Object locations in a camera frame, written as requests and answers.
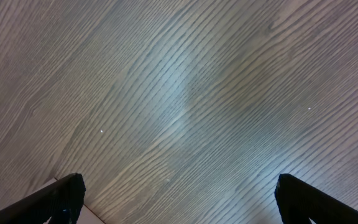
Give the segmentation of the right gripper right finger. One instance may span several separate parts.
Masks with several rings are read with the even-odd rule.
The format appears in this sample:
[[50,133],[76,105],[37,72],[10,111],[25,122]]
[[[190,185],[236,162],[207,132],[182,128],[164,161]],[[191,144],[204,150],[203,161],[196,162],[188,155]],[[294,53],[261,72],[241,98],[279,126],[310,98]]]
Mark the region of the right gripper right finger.
[[290,174],[280,174],[275,199],[284,224],[358,223],[358,211]]

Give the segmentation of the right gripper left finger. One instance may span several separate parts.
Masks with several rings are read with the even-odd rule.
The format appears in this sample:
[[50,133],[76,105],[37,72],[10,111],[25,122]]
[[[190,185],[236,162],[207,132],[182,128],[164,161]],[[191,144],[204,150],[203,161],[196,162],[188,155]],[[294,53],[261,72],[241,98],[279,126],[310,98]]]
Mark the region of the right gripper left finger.
[[83,176],[69,174],[0,210],[0,224],[76,224],[85,192]]

